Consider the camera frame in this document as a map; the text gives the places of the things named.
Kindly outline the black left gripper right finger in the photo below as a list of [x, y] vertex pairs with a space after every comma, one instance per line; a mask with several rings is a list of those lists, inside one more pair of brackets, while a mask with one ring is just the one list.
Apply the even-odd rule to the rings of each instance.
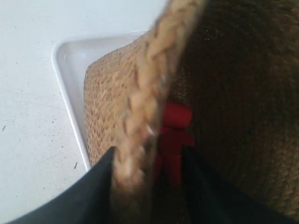
[[292, 224], [224, 180], [192, 146], [182, 147], [182, 188], [193, 224]]

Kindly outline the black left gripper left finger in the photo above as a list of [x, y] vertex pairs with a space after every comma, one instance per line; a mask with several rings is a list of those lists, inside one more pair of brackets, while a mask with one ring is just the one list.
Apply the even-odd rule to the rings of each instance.
[[111, 147], [80, 180], [65, 192], [11, 224], [112, 224], [109, 194]]

